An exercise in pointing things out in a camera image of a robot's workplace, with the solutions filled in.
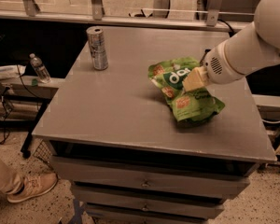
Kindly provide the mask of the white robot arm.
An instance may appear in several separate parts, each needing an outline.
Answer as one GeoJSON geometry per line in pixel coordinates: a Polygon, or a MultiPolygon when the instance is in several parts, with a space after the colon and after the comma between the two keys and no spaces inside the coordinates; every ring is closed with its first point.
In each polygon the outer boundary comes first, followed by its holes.
{"type": "Polygon", "coordinates": [[[182,81],[185,91],[228,84],[280,64],[280,0],[260,0],[254,20],[211,49],[182,81]]]}

